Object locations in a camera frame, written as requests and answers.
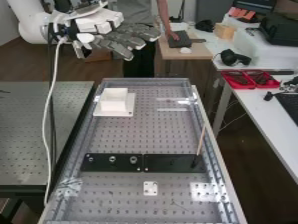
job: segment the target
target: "computer monitor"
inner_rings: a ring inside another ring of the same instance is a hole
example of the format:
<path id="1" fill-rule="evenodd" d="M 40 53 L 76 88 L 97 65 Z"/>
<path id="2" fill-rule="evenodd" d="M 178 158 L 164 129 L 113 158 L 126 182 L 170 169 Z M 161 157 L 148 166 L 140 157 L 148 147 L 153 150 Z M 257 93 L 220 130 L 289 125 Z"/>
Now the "computer monitor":
<path id="1" fill-rule="evenodd" d="M 274 10 L 277 0 L 236 0 L 233 6 L 241 9 L 267 14 Z"/>

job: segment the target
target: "white cable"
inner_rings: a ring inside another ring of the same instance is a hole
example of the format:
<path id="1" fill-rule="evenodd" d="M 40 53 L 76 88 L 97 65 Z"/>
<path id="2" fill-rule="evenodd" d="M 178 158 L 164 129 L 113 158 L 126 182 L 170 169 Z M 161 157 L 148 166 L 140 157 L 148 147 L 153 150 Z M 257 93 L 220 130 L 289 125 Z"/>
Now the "white cable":
<path id="1" fill-rule="evenodd" d="M 240 117 L 237 117 L 233 121 L 230 121 L 224 128 L 220 129 L 220 131 L 222 131 L 234 121 L 240 120 L 244 116 L 246 115 L 246 113 L 244 113 Z"/>
<path id="2" fill-rule="evenodd" d="M 44 141 L 44 147 L 47 150 L 47 158 L 48 158 L 48 183 L 47 183 L 47 190 L 45 190 L 45 196 L 44 196 L 44 206 L 47 205 L 48 201 L 48 196 L 49 196 L 49 186 L 51 186 L 51 180 L 52 180 L 52 164 L 51 164 L 51 152 L 49 152 L 49 146 L 47 142 L 47 137 L 45 137 L 45 123 L 47 123 L 47 114 L 48 114 L 48 107 L 49 107 L 49 100 L 53 94 L 53 88 L 56 84 L 56 79 L 57 79 L 57 67 L 59 67 L 59 50 L 60 46 L 67 42 L 67 38 L 61 38 L 56 47 L 56 55 L 55 55 L 55 69 L 53 69 L 53 80 L 52 80 L 52 85 L 49 88 L 49 93 L 45 101 L 45 106 L 44 106 L 44 116 L 43 116 L 43 141 Z"/>
<path id="3" fill-rule="evenodd" d="M 237 104 L 237 103 L 240 103 L 240 101 L 234 101 L 233 103 L 230 103 L 230 105 L 228 106 L 228 108 L 226 108 L 226 111 Z"/>

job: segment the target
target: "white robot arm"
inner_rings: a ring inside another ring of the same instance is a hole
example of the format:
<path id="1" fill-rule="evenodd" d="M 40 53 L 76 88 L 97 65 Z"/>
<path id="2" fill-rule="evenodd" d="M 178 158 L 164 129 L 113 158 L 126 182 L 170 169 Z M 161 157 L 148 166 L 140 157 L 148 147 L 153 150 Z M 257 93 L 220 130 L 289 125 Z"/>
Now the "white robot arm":
<path id="1" fill-rule="evenodd" d="M 8 0 L 8 3 L 20 20 L 23 38 L 29 43 L 43 44 L 49 41 L 48 36 L 56 42 L 64 37 L 79 58 L 85 58 L 95 48 L 107 48 L 132 60 L 132 50 L 142 49 L 145 41 L 153 42 L 160 37 L 154 28 L 122 24 L 122 13 L 105 9 L 108 1 L 104 0 L 92 1 L 80 9 L 73 9 L 69 0 L 56 0 L 52 14 L 44 12 L 40 0 Z"/>

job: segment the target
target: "black cable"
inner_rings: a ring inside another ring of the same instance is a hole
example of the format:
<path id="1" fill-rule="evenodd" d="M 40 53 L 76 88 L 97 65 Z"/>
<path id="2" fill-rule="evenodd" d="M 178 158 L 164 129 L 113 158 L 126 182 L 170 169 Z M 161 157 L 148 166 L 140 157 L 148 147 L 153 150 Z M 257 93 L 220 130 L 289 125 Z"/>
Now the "black cable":
<path id="1" fill-rule="evenodd" d="M 53 37 L 51 36 L 51 31 L 48 29 L 49 87 L 52 86 L 52 82 L 53 82 L 52 42 L 53 42 Z M 53 178 L 56 173 L 56 157 L 57 157 L 57 134 L 56 134 L 56 122 L 55 122 L 53 96 L 51 97 L 51 102 L 49 102 L 49 120 L 51 120 L 51 163 L 52 163 L 51 191 L 52 191 Z"/>
<path id="2" fill-rule="evenodd" d="M 185 11 L 185 0 L 182 0 L 181 8 L 180 8 L 180 15 L 178 18 L 184 21 L 184 11 Z"/>

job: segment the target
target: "table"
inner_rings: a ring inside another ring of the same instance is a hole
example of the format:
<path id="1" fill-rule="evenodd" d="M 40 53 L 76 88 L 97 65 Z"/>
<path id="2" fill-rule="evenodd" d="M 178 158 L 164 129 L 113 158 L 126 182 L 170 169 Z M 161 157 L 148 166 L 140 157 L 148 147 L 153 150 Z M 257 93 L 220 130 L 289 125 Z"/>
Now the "table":
<path id="1" fill-rule="evenodd" d="M 56 85 L 57 167 L 60 155 L 72 145 L 80 127 L 92 88 L 93 82 L 59 82 Z M 43 197 L 48 169 L 41 118 L 48 83 L 1 82 L 0 90 L 9 92 L 0 93 L 0 196 L 23 199 Z M 43 209 L 35 201 L 27 204 L 33 210 Z"/>
<path id="2" fill-rule="evenodd" d="M 289 68 L 289 65 L 285 64 L 282 65 L 275 65 L 274 62 L 271 64 L 267 65 L 254 65 L 253 63 L 246 66 L 244 64 L 237 64 L 236 66 L 226 66 L 222 61 L 221 61 L 221 57 L 220 57 L 220 53 L 226 50 L 226 49 L 232 49 L 237 54 L 244 54 L 245 52 L 241 52 L 233 45 L 233 41 L 232 40 L 225 40 L 221 39 L 216 36 L 214 33 L 208 33 L 205 31 L 197 30 L 194 28 L 192 28 L 192 32 L 196 34 L 197 38 L 200 39 L 206 39 L 206 43 L 205 46 L 208 48 L 208 50 L 212 52 L 214 59 L 213 59 L 213 64 L 214 67 L 217 69 L 217 71 L 224 71 L 224 70 L 233 70 L 233 69 L 238 69 L 238 70 L 266 70 L 266 71 L 289 71 L 293 70 L 293 68 Z"/>
<path id="3" fill-rule="evenodd" d="M 213 33 L 206 33 L 204 31 L 194 30 L 194 33 L 198 38 L 205 38 L 208 42 L 205 43 L 209 51 L 216 56 L 222 50 L 232 49 L 237 53 L 242 53 L 234 48 L 232 41 L 222 40 L 216 37 Z M 214 67 L 217 71 L 222 70 L 266 70 L 266 71 L 289 71 L 291 70 L 289 67 L 275 66 L 274 64 L 267 65 L 266 67 L 254 66 L 253 64 L 249 66 L 244 66 L 238 64 L 236 67 L 229 67 L 222 64 L 220 57 L 216 57 L 213 60 Z M 290 80 L 294 78 L 293 75 L 282 75 L 274 76 L 277 80 Z M 222 80 L 218 74 L 214 74 L 214 80 Z M 221 124 L 225 116 L 225 111 L 228 108 L 230 95 L 232 93 L 236 95 L 240 103 L 242 104 L 252 120 L 254 121 L 269 145 L 271 146 L 281 162 L 283 163 L 290 175 L 293 176 L 294 181 L 298 183 L 298 164 L 295 158 L 298 158 L 298 151 L 295 149 L 298 139 L 298 127 L 289 117 L 285 109 L 279 105 L 277 99 L 273 99 L 269 103 L 263 101 L 263 96 L 269 90 L 236 90 L 232 89 L 229 84 L 224 81 L 224 90 L 221 94 L 221 101 L 217 108 L 216 119 L 213 123 L 213 132 L 214 135 L 218 135 Z M 210 114 L 212 106 L 214 105 L 214 96 L 217 85 L 213 85 L 213 96 L 209 97 L 209 106 L 208 112 Z M 278 117 L 278 119 L 271 122 L 270 118 Z"/>
<path id="4" fill-rule="evenodd" d="M 278 81 L 287 81 L 294 77 L 293 75 L 285 75 L 274 76 L 274 78 Z M 271 91 L 273 93 L 281 92 L 278 89 L 237 90 L 230 88 L 230 85 L 225 83 L 224 93 L 221 96 L 213 124 L 213 132 L 217 136 L 229 104 L 230 95 L 233 93 L 241 105 L 244 106 L 245 111 L 250 116 L 257 128 L 260 129 L 269 145 L 271 146 L 283 166 L 286 167 L 294 181 L 298 184 L 298 126 L 291 120 L 275 97 L 269 102 L 263 100 L 267 91 Z"/>
<path id="5" fill-rule="evenodd" d="M 189 38 L 197 39 L 197 36 L 192 31 L 189 31 Z M 192 45 L 192 54 L 181 54 L 180 48 L 169 48 L 166 37 L 162 35 L 158 39 L 161 57 L 165 60 L 165 73 L 170 73 L 170 61 L 172 60 L 210 60 L 213 58 L 212 53 L 209 52 L 204 43 L 193 43 Z"/>
<path id="6" fill-rule="evenodd" d="M 128 87 L 137 94 L 134 116 L 93 118 L 93 103 L 39 223 L 180 220 L 246 224 L 196 87 L 186 79 L 107 79 L 96 99 L 112 86 Z M 202 124 L 206 173 L 146 173 L 145 168 L 134 173 L 80 170 L 91 153 L 112 153 L 116 157 L 117 153 L 192 154 Z M 158 184 L 158 197 L 144 195 L 148 180 Z"/>

